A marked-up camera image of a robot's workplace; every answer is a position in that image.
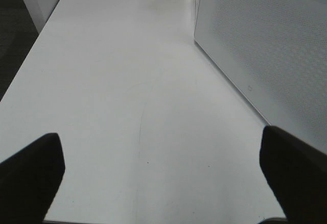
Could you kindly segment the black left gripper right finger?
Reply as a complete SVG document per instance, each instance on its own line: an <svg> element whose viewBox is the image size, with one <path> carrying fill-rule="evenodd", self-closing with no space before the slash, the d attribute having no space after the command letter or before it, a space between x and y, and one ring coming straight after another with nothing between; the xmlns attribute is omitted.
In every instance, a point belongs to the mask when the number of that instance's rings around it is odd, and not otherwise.
<svg viewBox="0 0 327 224"><path fill-rule="evenodd" d="M263 223L326 223L326 154L277 126L265 126L259 164L285 214Z"/></svg>

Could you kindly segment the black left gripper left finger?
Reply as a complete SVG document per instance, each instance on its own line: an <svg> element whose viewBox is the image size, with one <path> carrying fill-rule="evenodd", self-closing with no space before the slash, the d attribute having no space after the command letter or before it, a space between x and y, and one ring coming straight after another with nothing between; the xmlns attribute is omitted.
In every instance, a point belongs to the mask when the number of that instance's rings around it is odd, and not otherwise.
<svg viewBox="0 0 327 224"><path fill-rule="evenodd" d="M64 172L57 133L41 136L1 162L1 223L42 223Z"/></svg>

